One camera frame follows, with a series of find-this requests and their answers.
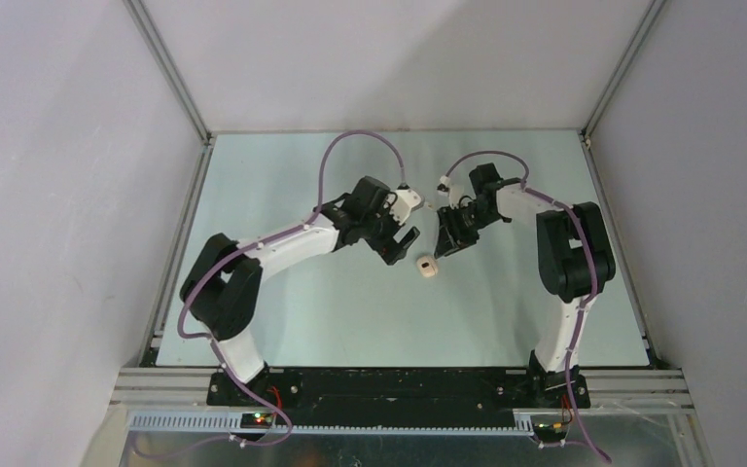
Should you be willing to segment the white earbud charging case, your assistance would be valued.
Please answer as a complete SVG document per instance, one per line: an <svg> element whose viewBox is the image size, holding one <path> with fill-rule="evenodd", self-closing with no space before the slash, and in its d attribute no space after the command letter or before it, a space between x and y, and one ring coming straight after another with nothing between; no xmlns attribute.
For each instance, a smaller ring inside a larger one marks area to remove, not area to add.
<svg viewBox="0 0 747 467"><path fill-rule="evenodd" d="M426 255L418 258L416 261L416 266L419 273L424 278L434 277L439 272L438 263L433 256Z"/></svg>

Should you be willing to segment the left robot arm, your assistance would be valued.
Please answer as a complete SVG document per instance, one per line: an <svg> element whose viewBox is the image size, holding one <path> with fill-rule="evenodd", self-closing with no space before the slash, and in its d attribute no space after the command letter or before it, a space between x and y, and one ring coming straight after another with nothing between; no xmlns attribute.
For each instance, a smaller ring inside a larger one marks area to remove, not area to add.
<svg viewBox="0 0 747 467"><path fill-rule="evenodd" d="M239 242L217 233L208 238L179 292L180 317L192 316L203 329L220 365L231 371L231 393L245 405L268 393L262 374L266 360L250 330L261 287L299 263L364 241L392 266L405 258L419 236L398 233L423 205L422 196L403 184L391 189L365 176L354 189L317 205L303 223L266 238Z"/></svg>

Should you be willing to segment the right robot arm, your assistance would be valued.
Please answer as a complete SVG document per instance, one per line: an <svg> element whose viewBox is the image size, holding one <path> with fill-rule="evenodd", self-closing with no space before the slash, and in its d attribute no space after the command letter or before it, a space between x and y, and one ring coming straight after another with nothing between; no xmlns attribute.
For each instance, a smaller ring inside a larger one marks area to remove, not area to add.
<svg viewBox="0 0 747 467"><path fill-rule="evenodd" d="M504 179L492 163L477 166L469 179L472 196L462 194L448 174L440 179L437 190L447 203L437 210L434 256L475 245L480 231L499 221L520 223L535 234L538 274L557 299L558 315L532 350L526 391L533 403L550 407L577 378L585 319L616 274L601 209L594 202L562 202L521 178Z"/></svg>

